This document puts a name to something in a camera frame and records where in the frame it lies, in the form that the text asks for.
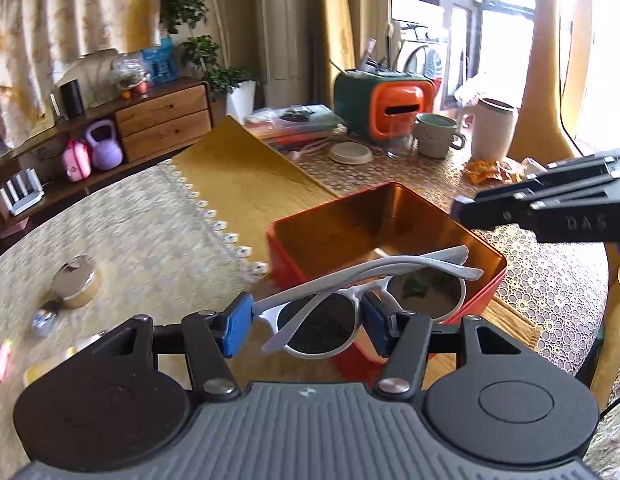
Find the white frame sunglasses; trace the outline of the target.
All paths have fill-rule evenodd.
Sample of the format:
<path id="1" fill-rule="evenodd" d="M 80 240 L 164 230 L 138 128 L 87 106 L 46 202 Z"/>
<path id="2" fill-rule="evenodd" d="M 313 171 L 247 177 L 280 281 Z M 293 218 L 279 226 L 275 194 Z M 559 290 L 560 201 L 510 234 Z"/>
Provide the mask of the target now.
<path id="1" fill-rule="evenodd" d="M 285 351 L 305 360 L 333 358 L 360 330 L 389 351 L 413 315 L 443 321 L 459 311 L 466 285 L 484 275 L 465 264 L 469 256 L 464 245 L 387 256 L 255 301 L 253 315 L 272 331 L 261 351 Z"/>

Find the round silver lid tin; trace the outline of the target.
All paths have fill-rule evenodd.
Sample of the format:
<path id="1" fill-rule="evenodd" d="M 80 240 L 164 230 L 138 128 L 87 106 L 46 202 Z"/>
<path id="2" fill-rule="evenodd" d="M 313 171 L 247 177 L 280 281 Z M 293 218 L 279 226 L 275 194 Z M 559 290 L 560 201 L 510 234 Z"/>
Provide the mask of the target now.
<path id="1" fill-rule="evenodd" d="M 63 309 L 75 310 L 87 306 L 97 296 L 101 283 L 96 261 L 88 255 L 79 255 L 60 266 L 50 289 Z"/>

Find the grey black oval packet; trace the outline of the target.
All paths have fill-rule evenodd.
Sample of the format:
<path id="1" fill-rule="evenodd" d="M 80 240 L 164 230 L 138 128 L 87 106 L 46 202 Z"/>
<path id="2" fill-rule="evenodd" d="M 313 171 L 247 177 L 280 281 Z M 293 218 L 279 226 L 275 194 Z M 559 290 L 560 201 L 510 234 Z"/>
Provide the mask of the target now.
<path id="1" fill-rule="evenodd" d="M 58 322 L 61 308 L 62 303 L 58 300 L 48 300 L 35 312 L 32 330 L 37 337 L 46 338 L 52 333 Z"/>

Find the yellow white supplement bottle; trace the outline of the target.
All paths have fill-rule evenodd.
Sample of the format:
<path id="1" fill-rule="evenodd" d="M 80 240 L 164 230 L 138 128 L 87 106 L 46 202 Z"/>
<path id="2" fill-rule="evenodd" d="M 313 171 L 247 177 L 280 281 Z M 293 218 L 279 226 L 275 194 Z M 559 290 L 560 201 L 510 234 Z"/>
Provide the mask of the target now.
<path id="1" fill-rule="evenodd" d="M 51 356 L 50 358 L 37 362 L 27 368 L 23 373 L 23 385 L 25 388 L 28 388 L 29 385 L 32 385 L 33 382 L 36 382 L 37 379 L 40 379 L 64 361 L 72 358 L 77 351 L 78 349 L 75 348 L 75 346 L 72 346 L 63 352 L 56 354 L 55 356 Z"/>

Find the pink tube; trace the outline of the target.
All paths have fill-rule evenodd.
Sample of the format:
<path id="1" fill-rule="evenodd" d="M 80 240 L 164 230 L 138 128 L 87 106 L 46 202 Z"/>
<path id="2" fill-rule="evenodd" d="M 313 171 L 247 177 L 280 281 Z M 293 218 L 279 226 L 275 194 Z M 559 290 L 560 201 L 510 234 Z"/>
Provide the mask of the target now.
<path id="1" fill-rule="evenodd" d="M 0 383 L 3 382 L 7 376 L 11 351 L 12 341 L 10 339 L 5 339 L 0 345 Z"/>

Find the green plastic cone piece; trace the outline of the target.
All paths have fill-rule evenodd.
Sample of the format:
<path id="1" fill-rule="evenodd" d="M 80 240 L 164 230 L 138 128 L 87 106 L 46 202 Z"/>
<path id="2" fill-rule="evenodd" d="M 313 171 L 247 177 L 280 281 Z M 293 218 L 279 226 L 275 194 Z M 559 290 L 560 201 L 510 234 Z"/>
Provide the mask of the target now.
<path id="1" fill-rule="evenodd" d="M 427 292 L 428 286 L 421 280 L 421 275 L 418 275 L 416 272 L 406 275 L 402 292 L 405 299 L 413 297 L 424 299 L 427 296 Z"/>

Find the orange snack wrapper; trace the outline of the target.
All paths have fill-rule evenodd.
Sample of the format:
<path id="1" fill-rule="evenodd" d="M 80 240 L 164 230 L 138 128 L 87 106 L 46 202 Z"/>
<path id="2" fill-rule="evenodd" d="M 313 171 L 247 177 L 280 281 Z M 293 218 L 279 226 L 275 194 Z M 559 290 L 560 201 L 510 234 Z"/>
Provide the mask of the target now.
<path id="1" fill-rule="evenodd" d="M 525 177 L 525 168 L 513 159 L 469 160 L 463 174 L 471 184 L 478 185 L 488 181 L 506 184 L 518 183 Z"/>

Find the cream quilted table mat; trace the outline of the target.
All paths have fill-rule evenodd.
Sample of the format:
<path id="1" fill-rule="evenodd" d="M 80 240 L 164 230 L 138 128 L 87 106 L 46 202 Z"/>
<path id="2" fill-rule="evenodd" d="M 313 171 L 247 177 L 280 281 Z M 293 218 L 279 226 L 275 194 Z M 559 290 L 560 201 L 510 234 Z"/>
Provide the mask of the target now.
<path id="1" fill-rule="evenodd" d="M 12 410 L 30 366 L 134 314 L 175 323 L 200 309 L 222 310 L 251 287 L 244 263 L 213 229 L 221 218 L 174 166 L 160 162 L 83 198 L 0 256 L 0 346 L 11 343 L 0 382 L 0 479 L 28 461 Z M 52 278 L 81 255 L 98 266 L 99 292 L 60 314 L 48 337 L 37 337 L 33 316 L 52 296 Z"/>

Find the green ceramic mug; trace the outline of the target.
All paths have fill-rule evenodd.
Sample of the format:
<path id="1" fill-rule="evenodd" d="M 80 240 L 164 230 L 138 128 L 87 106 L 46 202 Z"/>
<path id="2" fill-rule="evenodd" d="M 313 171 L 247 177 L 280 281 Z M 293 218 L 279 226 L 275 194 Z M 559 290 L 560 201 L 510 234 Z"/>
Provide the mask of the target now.
<path id="1" fill-rule="evenodd" d="M 434 159 L 444 159 L 448 151 L 462 150 L 466 144 L 466 136 L 455 119 L 433 113 L 416 116 L 413 136 L 417 153 Z"/>

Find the purple kettlebell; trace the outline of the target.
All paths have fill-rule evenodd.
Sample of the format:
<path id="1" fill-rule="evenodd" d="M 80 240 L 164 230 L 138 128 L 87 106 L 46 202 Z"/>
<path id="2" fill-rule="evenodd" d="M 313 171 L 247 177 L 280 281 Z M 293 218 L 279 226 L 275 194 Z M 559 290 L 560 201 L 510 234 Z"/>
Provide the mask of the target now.
<path id="1" fill-rule="evenodd" d="M 97 141 L 93 133 L 102 127 L 109 129 L 109 136 Z M 116 142 L 116 125 L 111 119 L 101 119 L 89 125 L 85 131 L 85 140 L 92 149 L 92 162 L 98 170 L 108 171 L 122 164 L 123 151 Z"/>

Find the green orange tissue box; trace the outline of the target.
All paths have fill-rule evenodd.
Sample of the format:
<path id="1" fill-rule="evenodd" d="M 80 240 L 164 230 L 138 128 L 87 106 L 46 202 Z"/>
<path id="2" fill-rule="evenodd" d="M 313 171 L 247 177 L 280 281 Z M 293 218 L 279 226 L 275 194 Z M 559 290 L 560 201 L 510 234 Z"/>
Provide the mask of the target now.
<path id="1" fill-rule="evenodd" d="M 411 129 L 417 114 L 432 111 L 437 93 L 425 76 L 362 70 L 339 74 L 333 90 L 333 110 L 343 125 L 375 144 L 401 136 L 405 126 Z"/>

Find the blue patterned bag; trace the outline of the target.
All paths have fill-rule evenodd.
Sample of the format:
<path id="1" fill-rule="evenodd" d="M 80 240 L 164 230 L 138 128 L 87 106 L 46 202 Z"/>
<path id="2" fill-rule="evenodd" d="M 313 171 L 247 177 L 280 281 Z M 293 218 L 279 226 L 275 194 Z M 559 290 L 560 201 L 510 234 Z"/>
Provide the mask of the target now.
<path id="1" fill-rule="evenodd" d="M 158 47 L 142 49 L 142 59 L 153 86 L 167 84 L 179 78 L 171 37 L 163 37 Z"/>

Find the black cylinder speaker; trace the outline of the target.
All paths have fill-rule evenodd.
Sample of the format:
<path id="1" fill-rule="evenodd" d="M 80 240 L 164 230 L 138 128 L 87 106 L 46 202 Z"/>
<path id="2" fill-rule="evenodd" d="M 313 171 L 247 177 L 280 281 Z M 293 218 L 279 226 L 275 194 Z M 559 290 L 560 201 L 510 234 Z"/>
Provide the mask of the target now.
<path id="1" fill-rule="evenodd" d="M 78 79 L 72 79 L 60 84 L 59 93 L 62 99 L 64 114 L 68 119 L 77 118 L 84 114 L 84 104 Z"/>

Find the tall green potted plant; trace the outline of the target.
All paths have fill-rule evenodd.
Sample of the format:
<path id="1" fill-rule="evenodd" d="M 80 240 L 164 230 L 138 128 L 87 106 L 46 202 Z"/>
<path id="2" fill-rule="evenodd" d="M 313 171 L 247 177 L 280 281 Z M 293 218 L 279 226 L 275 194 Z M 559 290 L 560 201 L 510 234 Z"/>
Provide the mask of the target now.
<path id="1" fill-rule="evenodd" d="M 160 0 L 160 25 L 170 36 L 183 36 L 181 64 L 208 86 L 212 100 L 227 98 L 250 79 L 229 63 L 221 0 Z"/>

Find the floral draped cloth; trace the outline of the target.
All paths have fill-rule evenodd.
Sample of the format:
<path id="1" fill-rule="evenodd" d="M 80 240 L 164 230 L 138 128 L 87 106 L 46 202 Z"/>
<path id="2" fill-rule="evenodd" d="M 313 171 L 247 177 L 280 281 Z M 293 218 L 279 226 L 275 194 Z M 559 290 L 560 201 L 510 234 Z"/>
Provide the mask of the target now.
<path id="1" fill-rule="evenodd" d="M 0 0 L 0 152 L 34 136 L 81 58 L 159 42 L 159 0 Z"/>

